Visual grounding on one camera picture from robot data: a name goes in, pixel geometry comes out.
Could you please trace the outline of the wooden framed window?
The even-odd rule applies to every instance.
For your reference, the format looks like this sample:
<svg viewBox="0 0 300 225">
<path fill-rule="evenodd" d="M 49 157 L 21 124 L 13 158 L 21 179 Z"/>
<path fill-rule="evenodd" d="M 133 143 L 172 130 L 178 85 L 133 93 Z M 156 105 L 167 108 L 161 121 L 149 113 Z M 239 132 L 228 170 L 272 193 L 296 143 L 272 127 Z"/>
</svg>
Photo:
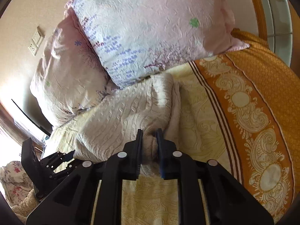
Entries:
<svg viewBox="0 0 300 225">
<path fill-rule="evenodd" d="M 260 38 L 288 67 L 292 63 L 293 28 L 288 0 L 252 0 Z"/>
</svg>

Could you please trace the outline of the pink floral left pillow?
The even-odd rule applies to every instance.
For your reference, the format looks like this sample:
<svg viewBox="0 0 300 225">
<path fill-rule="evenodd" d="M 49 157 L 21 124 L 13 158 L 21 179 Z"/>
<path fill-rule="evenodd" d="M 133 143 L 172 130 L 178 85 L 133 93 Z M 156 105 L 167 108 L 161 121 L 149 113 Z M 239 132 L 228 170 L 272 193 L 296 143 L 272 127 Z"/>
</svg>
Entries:
<svg viewBox="0 0 300 225">
<path fill-rule="evenodd" d="M 116 89 L 74 10 L 65 10 L 45 43 L 30 84 L 43 115 L 53 127 L 60 127 Z"/>
</svg>

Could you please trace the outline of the white wall switch panel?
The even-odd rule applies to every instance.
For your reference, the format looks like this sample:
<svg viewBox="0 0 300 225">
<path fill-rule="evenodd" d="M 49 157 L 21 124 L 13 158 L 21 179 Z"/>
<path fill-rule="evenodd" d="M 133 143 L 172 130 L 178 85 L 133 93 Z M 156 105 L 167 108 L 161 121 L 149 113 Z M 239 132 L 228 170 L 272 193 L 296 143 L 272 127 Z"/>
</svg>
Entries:
<svg viewBox="0 0 300 225">
<path fill-rule="evenodd" d="M 40 27 L 36 27 L 33 36 L 31 37 L 30 44 L 28 46 L 29 51 L 33 56 L 36 56 L 38 49 L 40 48 L 44 40 L 44 33 Z"/>
</svg>

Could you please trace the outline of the pink floral pillow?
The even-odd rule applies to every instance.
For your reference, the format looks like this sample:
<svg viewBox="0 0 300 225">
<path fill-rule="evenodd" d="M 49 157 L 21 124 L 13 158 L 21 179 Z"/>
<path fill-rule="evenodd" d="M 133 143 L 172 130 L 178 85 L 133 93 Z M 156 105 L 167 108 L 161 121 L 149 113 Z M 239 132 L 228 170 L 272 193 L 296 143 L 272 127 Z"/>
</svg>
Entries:
<svg viewBox="0 0 300 225">
<path fill-rule="evenodd" d="M 60 127 L 116 89 L 74 10 L 65 10 L 45 43 L 30 84 L 43 115 L 53 127 Z"/>
<path fill-rule="evenodd" d="M 102 66 L 119 87 L 197 59 L 247 49 L 231 34 L 226 0 L 70 0 Z"/>
</svg>

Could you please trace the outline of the beige cable knit sweater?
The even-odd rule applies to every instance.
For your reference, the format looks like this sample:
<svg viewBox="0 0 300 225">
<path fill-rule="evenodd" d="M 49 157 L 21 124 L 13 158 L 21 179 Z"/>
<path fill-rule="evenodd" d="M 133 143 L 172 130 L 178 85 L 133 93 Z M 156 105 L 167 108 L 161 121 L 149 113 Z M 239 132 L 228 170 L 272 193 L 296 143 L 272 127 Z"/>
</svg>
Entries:
<svg viewBox="0 0 300 225">
<path fill-rule="evenodd" d="M 140 173 L 158 176 L 156 130 L 162 129 L 165 139 L 178 143 L 180 111 L 179 83 L 170 74 L 156 74 L 117 90 L 76 119 L 79 131 L 74 157 L 95 163 L 106 161 L 142 130 Z"/>
</svg>

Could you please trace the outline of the pink floral right pillow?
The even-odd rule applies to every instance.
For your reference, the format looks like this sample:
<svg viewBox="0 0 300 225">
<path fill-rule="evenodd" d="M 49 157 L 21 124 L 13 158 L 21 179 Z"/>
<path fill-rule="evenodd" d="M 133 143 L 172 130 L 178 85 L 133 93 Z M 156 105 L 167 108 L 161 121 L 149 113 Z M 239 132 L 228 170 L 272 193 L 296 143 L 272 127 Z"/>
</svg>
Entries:
<svg viewBox="0 0 300 225">
<path fill-rule="evenodd" d="M 119 87 L 197 59 L 247 49 L 231 34 L 226 0 L 70 0 L 102 66 Z"/>
</svg>

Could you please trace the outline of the yellow orange patterned bedsheet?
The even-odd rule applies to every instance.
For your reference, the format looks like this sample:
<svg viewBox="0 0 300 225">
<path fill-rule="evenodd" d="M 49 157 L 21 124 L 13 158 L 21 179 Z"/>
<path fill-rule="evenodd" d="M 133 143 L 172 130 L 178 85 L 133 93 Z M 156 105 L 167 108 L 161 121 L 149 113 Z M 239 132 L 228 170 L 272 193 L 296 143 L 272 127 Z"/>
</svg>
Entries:
<svg viewBox="0 0 300 225">
<path fill-rule="evenodd" d="M 276 224 L 299 193 L 299 78 L 265 40 L 245 31 L 232 34 L 250 47 L 168 70 L 181 97 L 173 141 L 197 161 L 217 160 Z M 78 147 L 83 154 L 99 143 L 94 112 L 58 127 L 48 150 Z M 92 125 L 81 127 L 84 120 Z M 175 180 L 124 181 L 123 195 L 121 224 L 178 224 Z"/>
</svg>

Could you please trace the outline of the floral cushion on floor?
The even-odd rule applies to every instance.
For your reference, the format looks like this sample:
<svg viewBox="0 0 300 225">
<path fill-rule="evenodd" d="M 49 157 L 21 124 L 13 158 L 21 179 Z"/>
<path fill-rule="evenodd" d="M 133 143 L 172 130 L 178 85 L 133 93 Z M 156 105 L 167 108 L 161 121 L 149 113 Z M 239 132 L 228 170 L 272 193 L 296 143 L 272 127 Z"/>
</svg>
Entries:
<svg viewBox="0 0 300 225">
<path fill-rule="evenodd" d="M 20 161 L 1 167 L 1 185 L 4 197 L 14 214 L 25 224 L 29 214 L 39 205 L 33 182 Z"/>
</svg>

